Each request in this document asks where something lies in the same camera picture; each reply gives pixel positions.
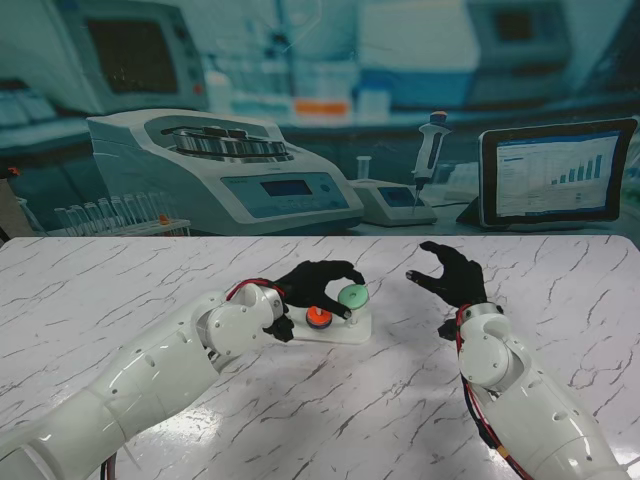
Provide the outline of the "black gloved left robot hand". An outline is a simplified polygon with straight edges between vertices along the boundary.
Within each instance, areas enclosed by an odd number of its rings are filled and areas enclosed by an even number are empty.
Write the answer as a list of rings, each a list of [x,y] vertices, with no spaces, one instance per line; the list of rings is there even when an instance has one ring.
[[[327,285],[341,279],[357,285],[365,284],[363,275],[352,263],[344,260],[304,261],[274,284],[284,293],[284,302],[288,305],[318,307],[348,319],[351,310],[326,294]]]

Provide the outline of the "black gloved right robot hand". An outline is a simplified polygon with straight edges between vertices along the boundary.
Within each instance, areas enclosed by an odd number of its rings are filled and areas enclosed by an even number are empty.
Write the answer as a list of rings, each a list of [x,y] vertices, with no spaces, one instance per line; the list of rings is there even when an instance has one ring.
[[[483,269],[476,261],[468,260],[450,246],[433,241],[421,243],[420,248],[437,257],[443,272],[439,278],[434,278],[419,271],[409,270],[406,272],[409,281],[456,308],[488,302]]]

